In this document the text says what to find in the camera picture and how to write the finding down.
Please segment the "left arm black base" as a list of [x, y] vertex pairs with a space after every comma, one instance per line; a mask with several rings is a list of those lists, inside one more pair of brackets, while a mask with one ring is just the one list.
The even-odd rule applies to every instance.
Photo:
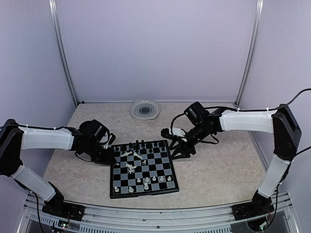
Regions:
[[64, 201], [61, 194], [55, 194], [50, 201], [45, 201], [42, 212], [69, 220], [82, 221], [85, 207]]

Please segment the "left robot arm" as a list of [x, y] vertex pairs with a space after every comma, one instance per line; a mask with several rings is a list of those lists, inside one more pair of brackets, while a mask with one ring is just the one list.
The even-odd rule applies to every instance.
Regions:
[[99, 121], [83, 122], [73, 127], [44, 128], [18, 124], [9, 119], [0, 128], [0, 173], [36, 193], [58, 216], [68, 211], [61, 192], [23, 164], [20, 153], [32, 149], [68, 150], [76, 156], [86, 154], [92, 163], [111, 165], [115, 156], [111, 143], [115, 136]]

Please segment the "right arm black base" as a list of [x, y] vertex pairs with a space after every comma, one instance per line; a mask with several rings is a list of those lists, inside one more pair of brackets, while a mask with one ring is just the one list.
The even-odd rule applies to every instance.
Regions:
[[256, 192], [251, 201], [233, 205], [232, 211], [234, 219], [237, 221], [267, 214], [269, 211], [273, 212], [274, 207], [271, 197], [266, 198]]

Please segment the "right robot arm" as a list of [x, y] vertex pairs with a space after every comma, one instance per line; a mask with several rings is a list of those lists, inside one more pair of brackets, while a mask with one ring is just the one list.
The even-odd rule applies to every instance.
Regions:
[[214, 136], [224, 131], [254, 131], [270, 133], [274, 136], [273, 158], [266, 175], [260, 184], [253, 200], [248, 205], [252, 215], [258, 216], [267, 206], [267, 200], [278, 185], [285, 179], [291, 162], [297, 155], [301, 139], [301, 129], [286, 104], [277, 108], [265, 110], [241, 110], [229, 107], [213, 107], [209, 112], [207, 107], [195, 102], [183, 115], [193, 124], [188, 132], [170, 126], [163, 129], [163, 137], [170, 139], [171, 149], [177, 158], [189, 158], [195, 154], [195, 145], [202, 143], [208, 136]]

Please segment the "black white chess board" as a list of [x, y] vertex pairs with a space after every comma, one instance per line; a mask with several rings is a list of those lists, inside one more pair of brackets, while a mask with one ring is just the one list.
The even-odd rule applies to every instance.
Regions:
[[[179, 186], [171, 159], [170, 150], [167, 140], [157, 141], [136, 141], [135, 143], [113, 145], [115, 151], [115, 164], [110, 167], [110, 198], [136, 198], [147, 195], [162, 195], [168, 193], [179, 192]], [[120, 157], [125, 152], [132, 152], [126, 157]], [[137, 152], [143, 157], [139, 159], [133, 156]], [[126, 164], [137, 166], [135, 172], [128, 173]], [[141, 183], [137, 183], [137, 178], [141, 179]], [[150, 180], [147, 182], [149, 189], [144, 189], [145, 178]], [[120, 191], [116, 193], [114, 187], [117, 186]], [[129, 192], [129, 187], [134, 189], [133, 193]]]

